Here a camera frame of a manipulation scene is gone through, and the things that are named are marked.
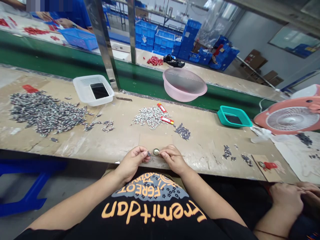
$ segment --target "fan grille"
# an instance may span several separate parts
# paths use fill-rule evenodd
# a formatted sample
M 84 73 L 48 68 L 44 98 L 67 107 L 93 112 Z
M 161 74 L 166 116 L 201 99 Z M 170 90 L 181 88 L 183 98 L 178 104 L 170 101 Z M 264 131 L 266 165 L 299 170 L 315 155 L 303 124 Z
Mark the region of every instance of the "fan grille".
M 286 119 L 295 119 L 286 123 Z M 312 113 L 306 107 L 289 107 L 271 113 L 266 123 L 270 128 L 280 131 L 298 131 L 310 127 L 319 121 L 320 115 Z

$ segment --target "smartphone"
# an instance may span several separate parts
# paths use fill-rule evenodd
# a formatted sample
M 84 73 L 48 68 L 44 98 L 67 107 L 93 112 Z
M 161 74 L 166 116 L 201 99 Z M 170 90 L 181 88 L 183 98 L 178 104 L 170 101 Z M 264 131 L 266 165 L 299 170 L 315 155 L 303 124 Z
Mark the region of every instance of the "smartphone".
M 103 83 L 90 84 L 95 99 L 108 97 L 109 93 Z

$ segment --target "green conveyor belt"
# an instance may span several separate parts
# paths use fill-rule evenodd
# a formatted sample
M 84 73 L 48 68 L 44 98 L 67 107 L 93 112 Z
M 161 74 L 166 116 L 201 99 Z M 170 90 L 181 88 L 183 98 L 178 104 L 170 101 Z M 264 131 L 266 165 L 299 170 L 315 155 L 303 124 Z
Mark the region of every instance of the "green conveyor belt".
M 121 89 L 175 101 L 164 90 L 162 72 L 119 60 L 115 62 Z M 94 74 L 108 78 L 99 55 L 4 31 L 0 31 L 0 63 L 67 78 Z M 259 97 L 208 85 L 205 95 L 186 104 L 214 111 L 221 105 L 241 108 L 254 118 L 260 111 L 260 100 Z M 262 106 L 267 108 L 273 103 L 264 100 Z

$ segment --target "wall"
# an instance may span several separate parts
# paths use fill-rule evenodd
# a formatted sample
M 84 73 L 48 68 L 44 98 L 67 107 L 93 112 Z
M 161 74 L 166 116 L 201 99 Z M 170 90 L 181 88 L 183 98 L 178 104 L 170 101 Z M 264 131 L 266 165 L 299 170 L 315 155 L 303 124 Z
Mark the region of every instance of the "wall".
M 246 12 L 229 36 L 229 40 L 240 50 L 244 59 L 252 49 L 261 52 L 268 62 L 261 68 L 262 74 L 276 71 L 284 81 L 277 87 L 282 88 L 320 67 L 320 51 L 303 59 L 268 44 L 268 41 L 283 26 L 277 22 Z

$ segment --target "teal plastic basket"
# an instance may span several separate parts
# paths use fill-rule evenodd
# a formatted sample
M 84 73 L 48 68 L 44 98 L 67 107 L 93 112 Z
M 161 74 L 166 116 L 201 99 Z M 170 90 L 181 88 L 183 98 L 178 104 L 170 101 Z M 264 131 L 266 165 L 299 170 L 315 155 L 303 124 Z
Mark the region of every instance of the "teal plastic basket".
M 220 110 L 218 111 L 218 116 L 223 125 L 230 127 L 252 127 L 252 122 L 248 115 L 239 108 L 220 106 Z M 241 124 L 234 123 L 230 121 L 230 118 L 236 118 L 241 121 Z

